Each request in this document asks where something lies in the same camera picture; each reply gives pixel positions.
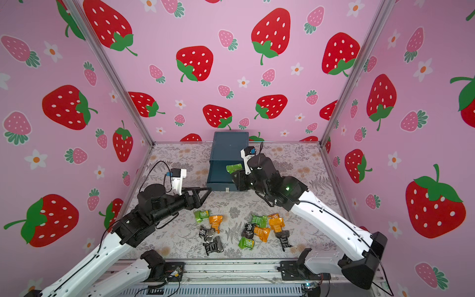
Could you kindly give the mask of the green cookie packet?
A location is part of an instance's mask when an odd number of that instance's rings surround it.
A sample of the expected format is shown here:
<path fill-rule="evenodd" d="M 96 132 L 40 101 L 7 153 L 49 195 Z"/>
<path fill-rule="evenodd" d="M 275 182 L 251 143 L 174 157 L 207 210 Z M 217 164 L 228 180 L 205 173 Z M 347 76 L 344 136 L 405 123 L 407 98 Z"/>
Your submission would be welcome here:
<path fill-rule="evenodd" d="M 241 237 L 238 244 L 240 249 L 250 249 L 250 250 L 254 248 L 254 245 L 255 245 L 255 241 L 253 239 L 248 239 L 244 236 Z"/>
<path fill-rule="evenodd" d="M 259 228 L 266 228 L 267 227 L 267 222 L 268 222 L 268 217 L 267 216 L 257 216 L 253 215 L 251 224 L 258 226 Z"/>
<path fill-rule="evenodd" d="M 209 218 L 210 212 L 208 210 L 197 210 L 194 212 L 194 216 L 196 223 L 202 223 Z"/>
<path fill-rule="evenodd" d="M 226 170 L 229 174 L 239 173 L 243 170 L 242 163 L 227 165 Z"/>

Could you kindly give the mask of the teal drawer cabinet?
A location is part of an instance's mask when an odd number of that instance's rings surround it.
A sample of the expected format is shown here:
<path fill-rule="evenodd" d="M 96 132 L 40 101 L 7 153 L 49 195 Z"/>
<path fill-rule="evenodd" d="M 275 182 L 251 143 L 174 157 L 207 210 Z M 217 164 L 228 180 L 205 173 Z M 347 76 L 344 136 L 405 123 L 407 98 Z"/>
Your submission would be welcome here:
<path fill-rule="evenodd" d="M 215 132 L 210 155 L 207 187 L 215 192 L 236 192 L 228 165 L 244 165 L 241 150 L 249 145 L 248 132 Z"/>

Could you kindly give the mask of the green cookie packet bottom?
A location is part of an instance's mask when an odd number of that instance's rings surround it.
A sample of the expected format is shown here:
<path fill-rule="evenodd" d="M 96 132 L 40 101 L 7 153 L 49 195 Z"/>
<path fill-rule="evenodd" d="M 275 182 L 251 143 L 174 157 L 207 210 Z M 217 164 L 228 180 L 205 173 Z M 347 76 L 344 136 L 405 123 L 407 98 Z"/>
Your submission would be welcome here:
<path fill-rule="evenodd" d="M 253 239 L 248 239 L 244 236 L 241 237 L 238 244 L 240 249 L 250 249 L 250 250 L 254 248 L 254 245 L 255 245 L 255 241 Z"/>

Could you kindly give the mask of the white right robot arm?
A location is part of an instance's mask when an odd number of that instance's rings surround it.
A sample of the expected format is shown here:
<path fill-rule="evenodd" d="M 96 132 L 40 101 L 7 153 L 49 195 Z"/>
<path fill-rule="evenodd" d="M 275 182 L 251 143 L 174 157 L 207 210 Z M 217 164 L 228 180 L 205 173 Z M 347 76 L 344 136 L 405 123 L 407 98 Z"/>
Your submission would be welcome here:
<path fill-rule="evenodd" d="M 369 290 L 374 284 L 387 237 L 370 233 L 324 204 L 304 183 L 293 176 L 282 176 L 272 160 L 253 147 L 241 151 L 244 169 L 232 173 L 239 191 L 253 190 L 271 207 L 282 207 L 315 226 L 338 249 L 325 256 L 308 249 L 299 256 L 308 271 L 343 275 L 357 287 Z"/>

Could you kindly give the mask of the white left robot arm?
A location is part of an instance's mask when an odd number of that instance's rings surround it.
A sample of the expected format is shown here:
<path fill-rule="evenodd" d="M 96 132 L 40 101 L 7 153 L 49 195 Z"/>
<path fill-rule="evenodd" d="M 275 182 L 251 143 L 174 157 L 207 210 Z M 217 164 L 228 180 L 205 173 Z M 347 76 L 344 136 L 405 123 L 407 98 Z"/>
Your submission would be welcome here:
<path fill-rule="evenodd" d="M 146 251 L 126 269 L 104 282 L 94 283 L 123 255 L 136 248 L 149 235 L 161 229 L 161 221 L 173 221 L 181 210 L 198 209 L 211 188 L 184 188 L 180 194 L 168 194 L 164 185 L 152 184 L 138 193 L 138 204 L 105 235 L 99 246 L 58 281 L 43 290 L 32 290 L 29 297 L 105 297 L 149 278 L 167 280 L 171 274 L 166 262 L 155 250 Z"/>

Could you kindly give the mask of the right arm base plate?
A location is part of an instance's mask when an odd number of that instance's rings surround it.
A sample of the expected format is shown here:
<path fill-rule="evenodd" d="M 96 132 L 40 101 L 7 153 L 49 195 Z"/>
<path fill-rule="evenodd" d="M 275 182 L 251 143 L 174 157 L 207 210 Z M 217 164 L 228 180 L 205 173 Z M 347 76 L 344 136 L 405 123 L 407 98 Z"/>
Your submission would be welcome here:
<path fill-rule="evenodd" d="M 298 264 L 298 261 L 281 261 L 277 270 L 285 281 L 320 282 L 332 279 L 329 273 L 313 273 L 304 264 Z"/>

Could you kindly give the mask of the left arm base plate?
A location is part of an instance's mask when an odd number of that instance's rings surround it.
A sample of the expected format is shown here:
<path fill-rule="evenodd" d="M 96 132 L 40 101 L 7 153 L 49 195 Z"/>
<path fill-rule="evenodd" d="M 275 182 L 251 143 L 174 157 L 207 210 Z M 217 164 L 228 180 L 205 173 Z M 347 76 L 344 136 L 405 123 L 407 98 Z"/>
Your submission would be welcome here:
<path fill-rule="evenodd" d="M 184 262 L 165 262 L 151 269 L 148 282 L 178 282 L 183 278 Z"/>

